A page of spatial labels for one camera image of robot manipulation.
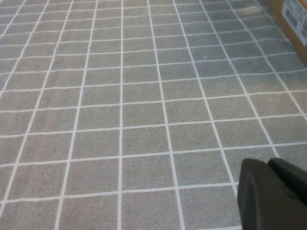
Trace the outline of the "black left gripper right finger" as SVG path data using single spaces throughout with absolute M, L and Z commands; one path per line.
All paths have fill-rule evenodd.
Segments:
M 300 200 L 307 204 L 307 172 L 280 158 L 271 158 L 268 165 Z

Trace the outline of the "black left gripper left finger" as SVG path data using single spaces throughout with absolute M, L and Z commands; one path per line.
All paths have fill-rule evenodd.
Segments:
M 267 162 L 243 159 L 237 201 L 244 230 L 307 228 L 307 205 L 286 186 Z

